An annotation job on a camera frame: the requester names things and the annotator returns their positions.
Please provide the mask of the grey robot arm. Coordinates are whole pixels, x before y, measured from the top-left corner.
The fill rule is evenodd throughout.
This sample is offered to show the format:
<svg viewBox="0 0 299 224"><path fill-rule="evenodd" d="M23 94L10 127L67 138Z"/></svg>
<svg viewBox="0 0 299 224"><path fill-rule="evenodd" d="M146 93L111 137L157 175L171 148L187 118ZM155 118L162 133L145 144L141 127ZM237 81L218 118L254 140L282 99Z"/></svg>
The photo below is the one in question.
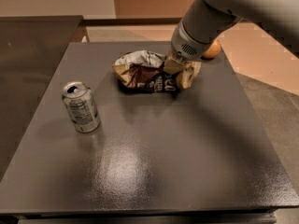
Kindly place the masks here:
<svg viewBox="0 0 299 224"><path fill-rule="evenodd" d="M243 19L299 57L299 0L194 0L172 35L171 55L180 63L196 61Z"/></svg>

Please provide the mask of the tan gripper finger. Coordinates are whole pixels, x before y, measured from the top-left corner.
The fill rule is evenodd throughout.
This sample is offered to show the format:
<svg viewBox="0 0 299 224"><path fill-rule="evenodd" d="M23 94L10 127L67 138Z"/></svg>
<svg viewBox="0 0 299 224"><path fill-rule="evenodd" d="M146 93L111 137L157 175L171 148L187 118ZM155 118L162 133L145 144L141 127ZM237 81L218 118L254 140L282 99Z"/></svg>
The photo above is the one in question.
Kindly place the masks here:
<svg viewBox="0 0 299 224"><path fill-rule="evenodd" d="M174 75L185 68L186 62L187 61L180 56L169 54L164 61L163 70L169 75Z"/></svg>

